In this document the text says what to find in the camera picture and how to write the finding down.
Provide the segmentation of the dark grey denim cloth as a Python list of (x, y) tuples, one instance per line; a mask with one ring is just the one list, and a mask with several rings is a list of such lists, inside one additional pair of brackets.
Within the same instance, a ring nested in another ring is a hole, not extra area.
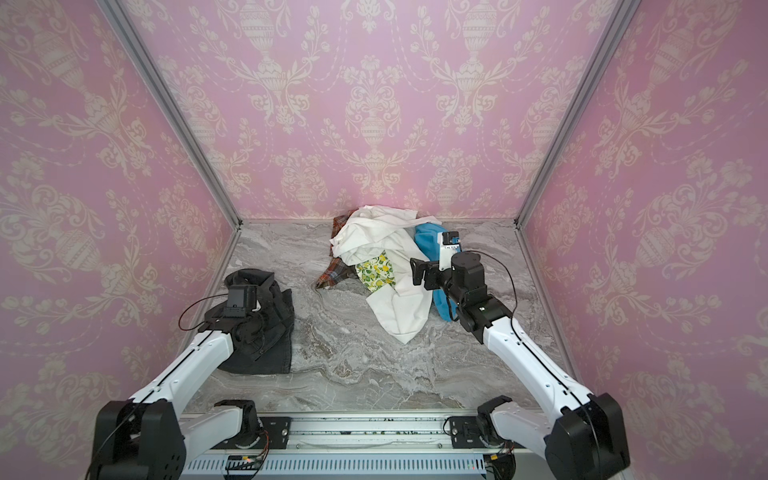
[(219, 369), (237, 375), (288, 374), (292, 361), (295, 309), (292, 291), (272, 272), (246, 268), (224, 279), (228, 298), (204, 315), (198, 328), (228, 333), (233, 353)]

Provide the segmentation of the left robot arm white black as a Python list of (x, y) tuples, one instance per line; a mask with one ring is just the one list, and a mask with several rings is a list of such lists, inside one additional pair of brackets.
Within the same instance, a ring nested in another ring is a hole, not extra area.
[(178, 479), (212, 447), (251, 448), (269, 439), (255, 405), (226, 400), (192, 420), (181, 416), (208, 377), (235, 351), (237, 328), (253, 330), (262, 307), (253, 286), (229, 289), (222, 314), (200, 325), (192, 343), (129, 399), (97, 414), (88, 479)]

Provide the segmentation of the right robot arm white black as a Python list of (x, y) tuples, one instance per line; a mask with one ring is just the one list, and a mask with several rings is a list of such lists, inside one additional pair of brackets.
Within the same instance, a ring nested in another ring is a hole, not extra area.
[(454, 253), (447, 265), (413, 258), (410, 266), (414, 285), (445, 293), (455, 304), (454, 320), (512, 370), (541, 409), (505, 396), (486, 402), (477, 420), (488, 443), (524, 446), (557, 479), (611, 479), (630, 466), (619, 403), (574, 380), (524, 332), (512, 309), (489, 292), (480, 254)]

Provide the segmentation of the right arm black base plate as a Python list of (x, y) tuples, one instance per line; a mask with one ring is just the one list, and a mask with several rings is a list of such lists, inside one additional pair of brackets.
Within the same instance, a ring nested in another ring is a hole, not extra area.
[(443, 424), (444, 433), (451, 437), (454, 449), (512, 450), (522, 445), (502, 439), (491, 421), (481, 416), (450, 416)]

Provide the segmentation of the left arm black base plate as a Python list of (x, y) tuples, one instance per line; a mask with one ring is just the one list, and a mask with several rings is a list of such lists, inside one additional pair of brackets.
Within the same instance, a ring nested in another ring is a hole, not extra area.
[(289, 416), (260, 417), (255, 426), (247, 427), (244, 432), (239, 427), (212, 450), (284, 450), (287, 448), (292, 419)]

